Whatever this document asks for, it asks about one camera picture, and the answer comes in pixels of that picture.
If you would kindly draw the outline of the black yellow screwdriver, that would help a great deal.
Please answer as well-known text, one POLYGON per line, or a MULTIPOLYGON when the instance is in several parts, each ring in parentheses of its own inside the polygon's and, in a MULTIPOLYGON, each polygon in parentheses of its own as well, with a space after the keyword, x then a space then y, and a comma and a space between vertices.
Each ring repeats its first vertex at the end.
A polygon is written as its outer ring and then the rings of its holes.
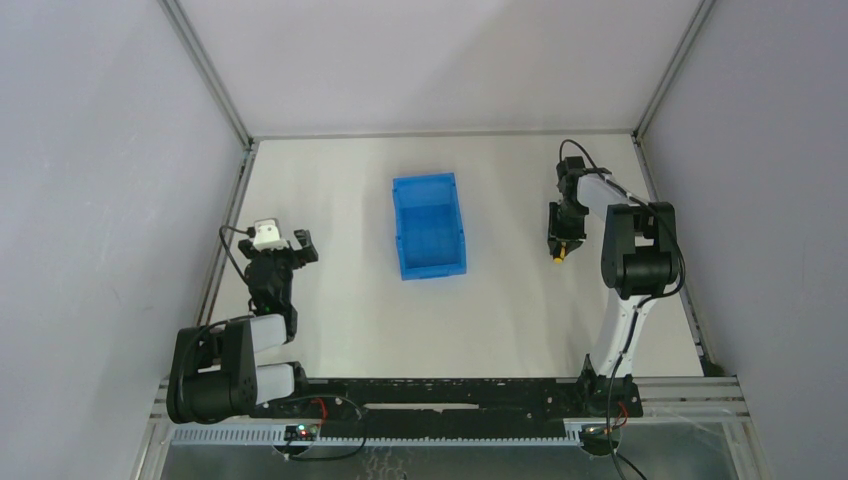
POLYGON ((568 247, 565 243, 559 243, 552 253, 555 263, 563 263, 568 255, 568 247))

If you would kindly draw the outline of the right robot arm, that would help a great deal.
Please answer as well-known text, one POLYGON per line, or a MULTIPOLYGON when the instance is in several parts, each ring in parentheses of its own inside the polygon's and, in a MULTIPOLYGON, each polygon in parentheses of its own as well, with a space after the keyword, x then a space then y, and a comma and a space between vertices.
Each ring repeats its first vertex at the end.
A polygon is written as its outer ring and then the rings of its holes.
POLYGON ((549 205, 551 258, 563 262, 584 244, 589 215, 604 224, 600 271, 609 296, 601 331, 577 381, 584 408, 597 413, 636 398, 636 346, 654 302, 678 292, 684 259, 671 204, 638 198, 609 170, 589 168, 579 156, 561 159, 556 175, 561 198, 549 205))

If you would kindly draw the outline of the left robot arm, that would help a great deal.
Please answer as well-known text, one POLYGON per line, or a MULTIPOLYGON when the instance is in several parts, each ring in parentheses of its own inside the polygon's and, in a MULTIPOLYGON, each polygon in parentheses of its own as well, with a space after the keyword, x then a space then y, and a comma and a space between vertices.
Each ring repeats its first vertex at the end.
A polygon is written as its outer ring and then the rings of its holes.
POLYGON ((299 245, 292 247, 272 220, 243 233, 238 249, 248 261, 241 274, 250 295, 249 312, 178 332, 165 400, 168 416, 177 424, 213 424, 250 415, 304 387, 299 362, 262 365, 257 357, 294 341, 294 273, 316 262, 319 254, 309 231, 295 231, 299 245))

